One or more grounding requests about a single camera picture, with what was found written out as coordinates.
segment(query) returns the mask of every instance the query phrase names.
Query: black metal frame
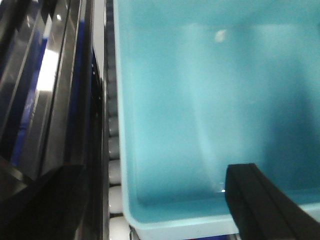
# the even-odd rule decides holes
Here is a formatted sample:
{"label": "black metal frame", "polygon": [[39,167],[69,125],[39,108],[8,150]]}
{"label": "black metal frame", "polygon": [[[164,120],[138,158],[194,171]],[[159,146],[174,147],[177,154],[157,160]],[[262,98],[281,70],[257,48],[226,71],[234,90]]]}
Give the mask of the black metal frame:
{"label": "black metal frame", "polygon": [[242,240],[318,240],[320,224],[254,163],[229,165],[225,199]]}
{"label": "black metal frame", "polygon": [[[105,109],[106,81],[99,76],[99,67],[93,53],[94,0],[83,1],[85,1],[85,16],[78,74],[80,78],[75,84],[73,75],[82,1],[43,0],[47,5],[45,5],[46,11],[41,12],[41,17],[46,23],[50,14],[52,28],[42,64],[45,64],[45,61],[51,64],[47,65],[45,69],[47,72],[40,70],[39,81],[50,78],[52,82],[51,85],[41,85],[38,81],[18,169],[8,162],[12,149],[4,149],[5,145],[0,143],[3,151],[8,153],[6,160],[0,158],[0,178],[4,179],[0,190],[10,187],[8,188],[10,191],[0,196],[0,206],[2,200],[10,201],[16,192],[28,187],[33,180],[39,180],[52,169],[62,165],[83,165],[88,175],[89,198],[75,239],[106,240],[109,238],[107,187],[109,178],[106,160],[108,152],[106,143],[109,137],[106,133],[109,133],[109,129]],[[19,14],[21,19],[25,16],[25,12]],[[1,24],[3,21],[0,19],[0,30],[3,30],[4,26],[12,28],[12,24]],[[10,41],[6,43],[11,43],[15,36],[7,35]],[[7,138],[3,136],[2,142],[5,142]]]}

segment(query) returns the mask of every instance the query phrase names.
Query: white roller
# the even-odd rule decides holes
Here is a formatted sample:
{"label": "white roller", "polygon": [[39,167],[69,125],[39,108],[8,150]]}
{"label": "white roller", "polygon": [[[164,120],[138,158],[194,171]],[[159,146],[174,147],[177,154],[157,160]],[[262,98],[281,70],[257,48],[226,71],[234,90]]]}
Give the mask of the white roller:
{"label": "white roller", "polygon": [[109,240],[130,240],[129,224],[123,216],[110,219]]}
{"label": "white roller", "polygon": [[121,183],[120,160],[112,160],[109,162],[109,182],[110,184]]}
{"label": "white roller", "polygon": [[123,212],[121,186],[109,188],[109,212],[111,214],[121,214]]}

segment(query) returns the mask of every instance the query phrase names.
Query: plastic bin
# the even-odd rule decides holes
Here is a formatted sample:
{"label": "plastic bin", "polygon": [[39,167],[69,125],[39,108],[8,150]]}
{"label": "plastic bin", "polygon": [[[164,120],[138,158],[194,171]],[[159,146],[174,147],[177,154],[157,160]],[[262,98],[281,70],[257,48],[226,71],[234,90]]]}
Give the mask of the plastic bin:
{"label": "plastic bin", "polygon": [[123,210],[142,240],[233,234],[228,164],[320,221],[320,2],[114,0]]}

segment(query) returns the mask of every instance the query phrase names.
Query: reflective metal panel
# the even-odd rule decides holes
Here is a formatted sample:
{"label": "reflective metal panel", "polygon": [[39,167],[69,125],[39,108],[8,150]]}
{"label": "reflective metal panel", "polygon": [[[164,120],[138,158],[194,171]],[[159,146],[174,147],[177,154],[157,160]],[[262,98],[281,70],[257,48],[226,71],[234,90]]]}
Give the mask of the reflective metal panel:
{"label": "reflective metal panel", "polygon": [[88,160],[88,139],[90,123],[91,77],[92,77],[92,23],[93,0],[86,0],[84,38],[81,54],[80,77],[77,89],[74,132],[66,156],[72,164],[86,164]]}
{"label": "reflective metal panel", "polygon": [[70,2],[42,174],[61,166],[65,158],[81,3],[81,0]]}
{"label": "reflective metal panel", "polygon": [[34,103],[18,167],[32,179],[39,175],[43,146],[59,71],[70,0],[58,0],[44,52]]}
{"label": "reflective metal panel", "polygon": [[0,153],[10,158],[49,14],[44,0],[28,7],[0,80]]}
{"label": "reflective metal panel", "polygon": [[19,27],[30,0],[3,0],[0,5],[0,64],[10,48],[11,38]]}

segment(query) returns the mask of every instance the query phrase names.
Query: metal rail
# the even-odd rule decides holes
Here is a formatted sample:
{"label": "metal rail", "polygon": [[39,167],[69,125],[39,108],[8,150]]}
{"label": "metal rail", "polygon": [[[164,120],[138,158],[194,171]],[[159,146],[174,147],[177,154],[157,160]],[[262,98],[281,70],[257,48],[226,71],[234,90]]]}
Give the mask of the metal rail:
{"label": "metal rail", "polygon": [[41,174],[61,166],[65,159],[81,4],[81,0],[70,3]]}
{"label": "metal rail", "polygon": [[36,179],[40,175],[41,159],[60,69],[69,7],[70,0],[58,0],[56,3],[51,33],[46,44],[35,89],[32,115],[19,160],[18,168],[32,179]]}
{"label": "metal rail", "polygon": [[19,31],[13,38],[12,50],[0,79],[0,153],[7,159],[14,148],[24,111],[22,103],[29,92],[50,7],[44,0],[30,2]]}

